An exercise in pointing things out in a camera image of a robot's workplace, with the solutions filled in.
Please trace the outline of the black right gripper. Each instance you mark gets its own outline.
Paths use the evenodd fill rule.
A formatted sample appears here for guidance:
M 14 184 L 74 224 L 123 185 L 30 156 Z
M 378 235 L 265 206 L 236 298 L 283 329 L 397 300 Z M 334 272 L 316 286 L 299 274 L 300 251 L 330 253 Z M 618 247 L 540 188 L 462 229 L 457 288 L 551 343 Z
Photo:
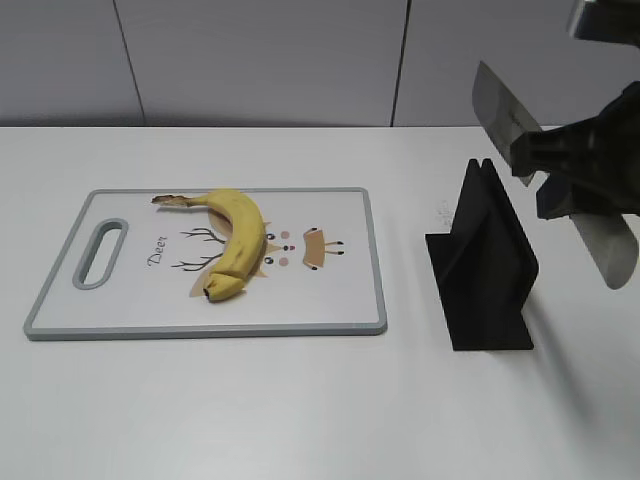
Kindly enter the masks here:
M 606 195 L 639 214 L 639 83 L 631 82 L 598 116 L 545 131 L 529 131 L 510 147 L 511 173 L 541 171 L 570 178 L 601 178 Z M 537 217 L 606 215 L 608 200 L 559 174 L 536 192 Z

